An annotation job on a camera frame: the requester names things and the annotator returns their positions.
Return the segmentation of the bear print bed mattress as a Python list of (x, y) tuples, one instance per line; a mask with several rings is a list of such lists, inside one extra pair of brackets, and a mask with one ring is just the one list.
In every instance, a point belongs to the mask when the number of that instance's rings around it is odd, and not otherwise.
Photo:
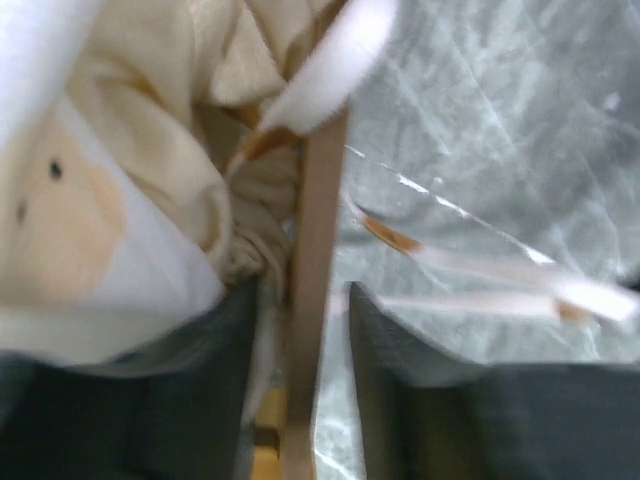
[(1, 350), (182, 369), (177, 331), (261, 278), (242, 418), (276, 365), (295, 144), (370, 75), (396, 1), (5, 1)]

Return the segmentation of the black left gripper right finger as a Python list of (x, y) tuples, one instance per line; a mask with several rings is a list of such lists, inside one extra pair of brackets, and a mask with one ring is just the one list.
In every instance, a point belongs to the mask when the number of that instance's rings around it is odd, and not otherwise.
[(635, 479), (639, 372), (464, 360), (358, 283), (348, 322), (370, 479)]

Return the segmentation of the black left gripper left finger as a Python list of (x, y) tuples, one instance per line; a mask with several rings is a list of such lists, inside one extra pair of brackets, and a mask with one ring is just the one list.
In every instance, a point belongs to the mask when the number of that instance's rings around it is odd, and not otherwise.
[(166, 338), (98, 368), (1, 358), (5, 479), (229, 479), (258, 281)]

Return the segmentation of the wooden pet bed frame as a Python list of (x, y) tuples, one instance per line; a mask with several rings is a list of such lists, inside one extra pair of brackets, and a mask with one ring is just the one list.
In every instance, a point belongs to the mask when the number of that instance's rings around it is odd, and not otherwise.
[(248, 479), (313, 479), (314, 408), (349, 111), (301, 144), (282, 377), (256, 417)]

